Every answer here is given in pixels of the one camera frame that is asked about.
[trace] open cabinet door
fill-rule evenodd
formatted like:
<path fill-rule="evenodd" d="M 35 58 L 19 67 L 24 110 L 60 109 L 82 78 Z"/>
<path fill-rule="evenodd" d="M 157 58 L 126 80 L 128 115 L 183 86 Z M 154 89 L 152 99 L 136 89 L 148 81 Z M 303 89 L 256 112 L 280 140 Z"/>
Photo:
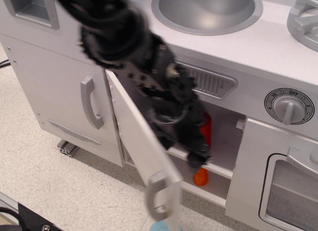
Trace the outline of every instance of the open cabinet door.
<path fill-rule="evenodd" d="M 120 138 L 147 186 L 148 211 L 178 231 L 182 176 L 115 74 L 106 74 Z"/>

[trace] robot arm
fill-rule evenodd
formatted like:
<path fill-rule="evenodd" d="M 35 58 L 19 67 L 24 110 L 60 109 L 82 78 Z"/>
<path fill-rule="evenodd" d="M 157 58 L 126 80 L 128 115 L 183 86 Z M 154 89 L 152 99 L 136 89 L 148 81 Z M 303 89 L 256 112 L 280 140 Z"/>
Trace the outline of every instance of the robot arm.
<path fill-rule="evenodd" d="M 203 106 L 193 78 L 176 63 L 163 40 L 150 32 L 146 17 L 128 0 L 59 0 L 81 24 L 84 52 L 98 65 L 129 77 L 151 101 L 148 121 L 167 148 L 179 143 L 199 168 L 209 156 L 200 133 Z"/>

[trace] knob dial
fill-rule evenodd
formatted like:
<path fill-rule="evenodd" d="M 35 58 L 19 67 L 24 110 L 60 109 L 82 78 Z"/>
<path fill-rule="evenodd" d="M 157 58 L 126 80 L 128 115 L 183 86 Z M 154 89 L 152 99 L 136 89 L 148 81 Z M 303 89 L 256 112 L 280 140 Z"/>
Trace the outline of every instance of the knob dial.
<path fill-rule="evenodd" d="M 275 112 L 284 125 L 291 125 L 303 120 L 306 107 L 296 98 L 282 98 L 277 102 Z"/>
<path fill-rule="evenodd" d="M 265 108 L 272 118 L 285 125 L 303 124 L 315 112 L 314 104 L 308 96 L 291 88 L 271 91 L 265 98 Z"/>

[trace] stovetop burner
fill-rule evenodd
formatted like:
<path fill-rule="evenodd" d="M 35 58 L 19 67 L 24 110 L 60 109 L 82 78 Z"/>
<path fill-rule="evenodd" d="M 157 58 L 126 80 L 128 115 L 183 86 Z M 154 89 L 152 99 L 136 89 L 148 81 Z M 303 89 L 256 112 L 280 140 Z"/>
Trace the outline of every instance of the stovetop burner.
<path fill-rule="evenodd" d="M 287 27 L 296 40 L 318 52 L 318 0 L 296 0 Z"/>

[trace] sink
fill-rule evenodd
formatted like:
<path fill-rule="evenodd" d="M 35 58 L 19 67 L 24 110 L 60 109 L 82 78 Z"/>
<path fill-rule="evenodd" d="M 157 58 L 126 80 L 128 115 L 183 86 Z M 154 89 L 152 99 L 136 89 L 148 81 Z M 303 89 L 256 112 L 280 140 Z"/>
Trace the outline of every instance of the sink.
<path fill-rule="evenodd" d="M 262 0 L 152 0 L 155 17 L 177 31 L 222 35 L 251 26 L 263 12 Z"/>

